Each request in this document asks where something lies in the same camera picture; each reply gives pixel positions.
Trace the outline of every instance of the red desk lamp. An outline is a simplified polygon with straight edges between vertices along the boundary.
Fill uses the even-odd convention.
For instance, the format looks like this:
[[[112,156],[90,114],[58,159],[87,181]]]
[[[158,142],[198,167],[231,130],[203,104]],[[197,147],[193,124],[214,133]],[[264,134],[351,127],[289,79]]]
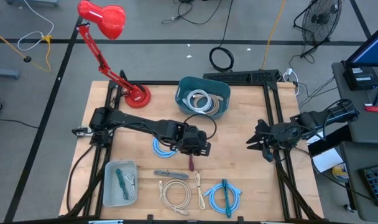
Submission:
[[[96,23],[101,32],[111,40],[115,40],[120,36],[126,23],[126,13],[120,6],[99,7],[92,2],[81,1],[77,6],[77,11],[82,18]],[[123,75],[124,78],[121,78],[111,70],[101,51],[96,46],[94,39],[92,39],[89,22],[80,24],[77,29],[98,60],[100,64],[99,71],[126,90],[127,94],[124,95],[126,103],[133,108],[144,107],[150,101],[149,89],[143,85],[133,85],[126,80],[125,75]]]

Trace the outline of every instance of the black floor line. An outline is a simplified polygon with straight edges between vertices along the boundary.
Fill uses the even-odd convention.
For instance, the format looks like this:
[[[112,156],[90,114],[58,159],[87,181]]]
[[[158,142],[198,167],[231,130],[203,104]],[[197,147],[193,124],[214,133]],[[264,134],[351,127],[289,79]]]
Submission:
[[[76,24],[80,24],[82,22],[82,18],[77,19]],[[55,99],[58,94],[59,86],[62,82],[63,74],[65,73],[66,67],[68,65],[71,52],[73,50],[73,46],[75,44],[75,40],[77,38],[78,31],[75,29],[71,35],[70,41],[68,43],[65,56],[63,57],[62,64],[60,65],[58,75],[55,79],[55,82],[52,87],[52,91],[50,94],[50,97],[48,99],[47,105],[44,110],[44,114],[41,118],[40,126],[37,130],[37,133],[35,134],[35,138],[32,144],[32,147],[30,149],[29,155],[27,156],[27,160],[25,163],[25,166],[22,170],[21,177],[19,178],[19,181],[17,183],[14,196],[11,200],[11,203],[9,204],[8,211],[6,213],[4,222],[13,222],[17,208],[19,206],[19,202],[21,201],[23,191],[25,189],[27,179],[29,178],[29,174],[32,170],[33,163],[35,160],[35,156],[37,155],[37,151],[39,150],[39,146],[41,143],[42,136],[44,135],[45,128],[47,127],[48,119],[51,115],[51,111],[53,108],[53,104],[55,103]]]
[[[17,43],[18,39],[7,39],[10,43]],[[37,39],[26,39],[22,43],[34,44]],[[221,40],[107,40],[96,39],[97,44],[220,44]],[[69,39],[53,39],[53,44],[69,44]],[[224,40],[224,44],[231,45],[267,45],[267,40]],[[323,44],[323,46],[360,46],[363,41],[331,41]],[[77,39],[75,44],[85,44],[84,40]],[[271,45],[303,45],[301,40],[272,40]]]
[[[363,19],[361,11],[360,11],[359,7],[356,4],[356,1],[355,0],[349,0],[349,1],[351,2],[353,10],[355,11],[356,17],[357,17],[358,21],[360,22],[360,24],[362,26],[364,35],[366,35],[367,38],[370,38],[371,37],[370,30],[367,27],[367,24],[366,24],[365,20]]]

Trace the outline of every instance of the lamp base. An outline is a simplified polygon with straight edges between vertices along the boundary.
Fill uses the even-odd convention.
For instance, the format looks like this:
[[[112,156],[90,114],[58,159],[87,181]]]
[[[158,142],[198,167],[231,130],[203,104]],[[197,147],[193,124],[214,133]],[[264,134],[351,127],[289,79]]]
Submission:
[[[149,103],[151,98],[150,90],[144,85],[141,85],[141,87],[145,91],[142,91],[137,85],[134,85],[134,89],[125,96],[128,106],[132,108],[143,108]]]

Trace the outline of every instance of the blue monitor screen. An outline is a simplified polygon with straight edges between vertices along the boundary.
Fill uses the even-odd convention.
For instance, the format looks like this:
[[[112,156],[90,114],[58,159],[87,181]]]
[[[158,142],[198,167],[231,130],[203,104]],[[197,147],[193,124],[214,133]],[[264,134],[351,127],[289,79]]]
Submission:
[[[355,57],[353,63],[378,65],[378,38]]]

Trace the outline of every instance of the blue plastic bin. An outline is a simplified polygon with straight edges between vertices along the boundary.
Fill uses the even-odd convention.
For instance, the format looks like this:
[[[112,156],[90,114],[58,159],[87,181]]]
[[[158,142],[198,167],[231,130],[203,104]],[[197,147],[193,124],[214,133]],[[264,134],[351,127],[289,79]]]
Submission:
[[[219,110],[216,114],[211,115],[213,119],[219,119],[222,117],[224,112],[227,110],[229,106],[229,98],[231,96],[231,89],[229,85],[223,82],[218,82],[214,80],[206,80],[203,78],[195,78],[195,77],[185,77],[182,78],[179,82],[177,92],[175,94],[175,102],[177,102],[179,109],[182,113],[185,114],[195,114],[196,112],[189,110],[189,108],[183,103],[182,99],[186,98],[187,95],[193,90],[204,90],[209,94],[214,94],[218,96],[222,96],[224,98],[223,101],[219,101]],[[202,107],[206,104],[207,99],[203,98],[199,101],[198,106]]]

